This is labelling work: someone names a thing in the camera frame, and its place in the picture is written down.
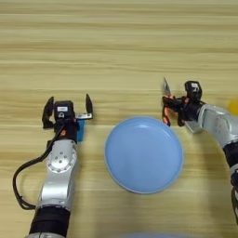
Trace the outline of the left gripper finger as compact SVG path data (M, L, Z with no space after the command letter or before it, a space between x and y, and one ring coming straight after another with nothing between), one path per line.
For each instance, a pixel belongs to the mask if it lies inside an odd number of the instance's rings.
M88 94L86 94L86 112L87 113L93 113L93 104L92 104L92 100L89 97Z
M42 123L43 123L43 129L49 129L54 126L54 124L50 121L50 117L53 113L53 107L54 107L54 98L51 97L43 110L43 115L42 115Z

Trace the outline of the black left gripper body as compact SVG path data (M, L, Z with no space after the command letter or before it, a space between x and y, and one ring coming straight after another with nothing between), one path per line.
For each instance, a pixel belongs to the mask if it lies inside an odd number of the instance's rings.
M82 142L84 139L85 121L93 118L92 113L77 114L72 118L59 118L55 122L55 131L59 132L60 139L70 139L75 143Z

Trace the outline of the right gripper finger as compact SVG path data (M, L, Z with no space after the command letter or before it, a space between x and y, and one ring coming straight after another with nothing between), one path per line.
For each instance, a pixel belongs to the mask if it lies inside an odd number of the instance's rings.
M172 112L175 112L177 115L183 114L183 108L182 107L169 107L169 110Z
M181 99L163 97L163 103L168 108L178 108L182 106Z

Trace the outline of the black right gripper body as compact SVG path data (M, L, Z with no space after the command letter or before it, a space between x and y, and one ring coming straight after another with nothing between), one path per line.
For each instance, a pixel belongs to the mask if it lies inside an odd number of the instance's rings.
M199 112L204 105L201 101L181 97L178 112L178 120L182 123L186 121L198 121Z

